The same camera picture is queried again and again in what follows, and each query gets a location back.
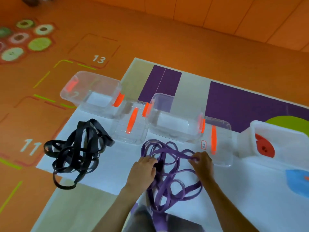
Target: black resistance band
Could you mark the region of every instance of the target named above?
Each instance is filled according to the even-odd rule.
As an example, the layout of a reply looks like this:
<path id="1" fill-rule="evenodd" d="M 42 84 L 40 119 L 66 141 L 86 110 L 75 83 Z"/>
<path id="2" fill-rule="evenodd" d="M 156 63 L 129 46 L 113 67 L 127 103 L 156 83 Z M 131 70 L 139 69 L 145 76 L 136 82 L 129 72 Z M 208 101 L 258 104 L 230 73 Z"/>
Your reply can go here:
<path id="1" fill-rule="evenodd" d="M 84 130 L 86 130 L 86 136 L 82 140 Z M 87 122 L 79 121 L 76 130 L 70 134 L 66 141 L 50 140 L 46 142 L 44 144 L 45 154 L 56 158 L 52 163 L 54 169 L 52 177 L 55 185 L 63 190 L 74 189 L 85 174 L 91 173 L 97 168 L 98 158 L 106 146 L 111 147 L 114 143 L 114 140 L 95 119 L 90 119 Z M 74 185 L 62 186 L 56 181 L 57 173 L 71 173 L 73 171 L 79 172 Z"/>

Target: orange wall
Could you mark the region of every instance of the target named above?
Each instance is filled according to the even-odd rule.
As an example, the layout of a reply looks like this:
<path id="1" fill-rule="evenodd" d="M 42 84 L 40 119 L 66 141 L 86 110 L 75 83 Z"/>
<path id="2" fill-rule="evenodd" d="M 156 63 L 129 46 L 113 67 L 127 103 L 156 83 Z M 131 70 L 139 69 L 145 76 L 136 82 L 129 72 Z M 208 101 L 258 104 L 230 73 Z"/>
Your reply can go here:
<path id="1" fill-rule="evenodd" d="M 96 0 L 309 52 L 309 0 Z"/>

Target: number 13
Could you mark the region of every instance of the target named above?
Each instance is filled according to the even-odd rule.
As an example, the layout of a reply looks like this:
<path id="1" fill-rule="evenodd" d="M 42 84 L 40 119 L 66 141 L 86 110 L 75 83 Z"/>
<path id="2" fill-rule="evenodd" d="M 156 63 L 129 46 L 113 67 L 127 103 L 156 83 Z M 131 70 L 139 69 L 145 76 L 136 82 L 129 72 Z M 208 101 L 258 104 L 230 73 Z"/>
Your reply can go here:
<path id="1" fill-rule="evenodd" d="M 98 55 L 95 55 L 93 62 L 96 61 L 98 57 L 99 57 Z M 103 63 L 104 60 L 105 60 L 105 57 L 101 57 L 101 59 L 99 61 L 97 61 L 97 63 Z"/>

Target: blue shape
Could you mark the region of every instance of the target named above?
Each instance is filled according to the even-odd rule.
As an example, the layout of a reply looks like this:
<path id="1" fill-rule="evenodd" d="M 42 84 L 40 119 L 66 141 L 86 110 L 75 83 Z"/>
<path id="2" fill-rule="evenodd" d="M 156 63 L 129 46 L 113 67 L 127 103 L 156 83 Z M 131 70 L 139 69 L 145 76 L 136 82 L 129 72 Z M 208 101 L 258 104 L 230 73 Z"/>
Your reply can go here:
<path id="1" fill-rule="evenodd" d="M 296 194 L 309 198 L 309 172 L 304 170 L 286 170 L 288 187 Z"/>

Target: purple resistance band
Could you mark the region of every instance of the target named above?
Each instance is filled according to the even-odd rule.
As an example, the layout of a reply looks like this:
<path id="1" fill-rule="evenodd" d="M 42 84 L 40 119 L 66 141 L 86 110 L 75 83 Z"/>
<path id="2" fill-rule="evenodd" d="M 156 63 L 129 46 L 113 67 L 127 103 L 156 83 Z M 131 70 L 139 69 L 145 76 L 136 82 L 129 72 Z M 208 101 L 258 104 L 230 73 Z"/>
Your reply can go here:
<path id="1" fill-rule="evenodd" d="M 156 231 L 167 231 L 168 225 L 165 211 L 178 201 L 187 201 L 195 198 L 202 191 L 203 187 L 200 181 L 191 186 L 185 187 L 185 185 L 180 180 L 174 179 L 175 175 L 181 172 L 192 172 L 195 174 L 195 171 L 192 169 L 178 170 L 180 166 L 180 159 L 191 159 L 191 155 L 186 155 L 186 153 L 194 154 L 193 151 L 185 149 L 180 152 L 178 151 L 176 144 L 173 142 L 163 143 L 156 139 L 150 139 L 143 144 L 141 148 L 141 156 L 145 157 L 149 148 L 151 148 L 149 156 L 160 154 L 160 156 L 157 158 L 158 163 L 154 164 L 154 167 L 157 171 L 156 176 L 154 177 L 154 181 L 147 189 L 147 194 L 152 210 L 152 219 Z M 166 163 L 166 154 L 171 155 L 175 159 L 174 162 Z M 172 164 L 175 164 L 173 169 L 169 173 L 164 173 L 164 165 Z M 182 188 L 182 190 L 176 195 L 174 195 L 171 190 L 171 184 L 173 182 L 179 183 Z M 195 191 L 198 188 L 200 189 L 196 194 L 186 196 L 188 193 Z M 158 192 L 154 198 L 153 190 L 155 189 Z M 166 203 L 164 205 L 160 205 L 163 196 L 166 197 Z"/>

